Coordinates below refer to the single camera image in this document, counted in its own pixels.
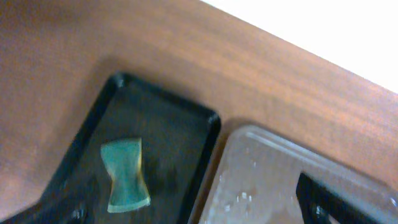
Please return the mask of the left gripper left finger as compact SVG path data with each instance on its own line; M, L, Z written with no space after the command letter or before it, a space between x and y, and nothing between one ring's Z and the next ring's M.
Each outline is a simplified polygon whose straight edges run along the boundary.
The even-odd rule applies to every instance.
M85 202L61 200L57 203L40 202L17 213L1 224L87 224L90 214Z

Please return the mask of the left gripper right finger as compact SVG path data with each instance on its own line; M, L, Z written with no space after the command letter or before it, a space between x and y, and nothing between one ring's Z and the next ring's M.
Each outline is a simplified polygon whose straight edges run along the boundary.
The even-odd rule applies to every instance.
M370 215L361 212L324 185L301 173L295 190L305 224L338 223L376 224Z

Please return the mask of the green yellow sponge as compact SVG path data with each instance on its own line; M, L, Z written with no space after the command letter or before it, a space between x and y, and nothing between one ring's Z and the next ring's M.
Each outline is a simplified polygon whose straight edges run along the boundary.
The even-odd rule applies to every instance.
M111 178L107 211L124 213L151 203L142 173L142 139L120 139L100 147L100 156Z

